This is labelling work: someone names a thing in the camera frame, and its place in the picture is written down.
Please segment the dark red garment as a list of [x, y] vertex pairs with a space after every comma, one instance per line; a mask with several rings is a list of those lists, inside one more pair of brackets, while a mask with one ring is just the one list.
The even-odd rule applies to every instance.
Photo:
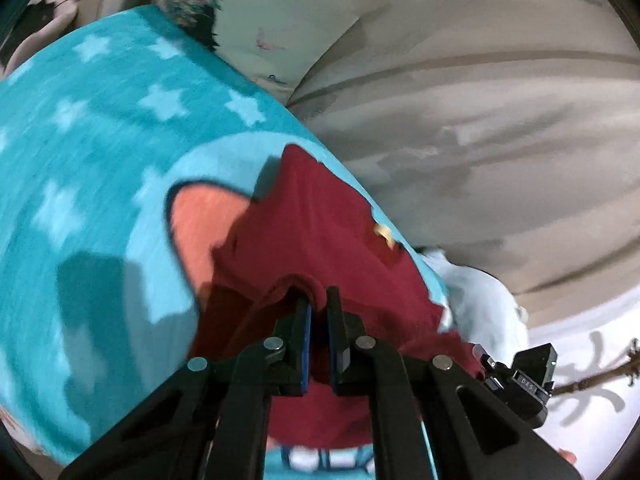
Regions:
[[431, 300], [409, 253], [375, 232], [370, 204], [302, 148], [288, 146], [261, 200], [191, 184], [170, 208], [172, 235], [202, 313], [192, 351], [218, 361], [269, 336], [290, 286], [316, 310], [337, 287], [346, 312], [405, 356], [450, 356], [467, 372], [480, 363]]

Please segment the light blue plush toy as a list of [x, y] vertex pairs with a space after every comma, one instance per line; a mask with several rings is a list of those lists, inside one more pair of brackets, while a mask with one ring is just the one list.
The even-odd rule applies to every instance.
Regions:
[[441, 249], [428, 250], [422, 258], [446, 286], [452, 327], [464, 341], [480, 344], [506, 365], [528, 348], [528, 313], [503, 282], [482, 270], [457, 266]]

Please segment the turquoise cartoon star blanket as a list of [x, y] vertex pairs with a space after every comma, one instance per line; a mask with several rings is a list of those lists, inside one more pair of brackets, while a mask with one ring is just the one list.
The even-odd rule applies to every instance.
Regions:
[[152, 8], [62, 39], [1, 87], [1, 406], [69, 464], [193, 349], [213, 228], [266, 195], [290, 144], [354, 176]]

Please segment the beige curtain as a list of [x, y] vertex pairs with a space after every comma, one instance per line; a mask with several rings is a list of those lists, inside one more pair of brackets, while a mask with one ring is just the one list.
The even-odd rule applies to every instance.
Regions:
[[[64, 38], [147, 3], [78, 0]], [[282, 104], [412, 244], [500, 278], [536, 324], [638, 287], [631, 0], [394, 0]]]

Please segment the cream floral pillow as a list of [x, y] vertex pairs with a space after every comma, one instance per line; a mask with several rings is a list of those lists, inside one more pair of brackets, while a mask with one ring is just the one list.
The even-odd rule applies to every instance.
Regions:
[[394, 0], [154, 0], [166, 18], [281, 103], [364, 14]]

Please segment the pink black bag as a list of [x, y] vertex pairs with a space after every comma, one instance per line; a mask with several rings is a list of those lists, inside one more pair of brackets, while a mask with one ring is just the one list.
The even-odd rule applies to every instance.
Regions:
[[32, 0], [1, 44], [1, 79], [64, 36], [77, 12], [78, 0]]

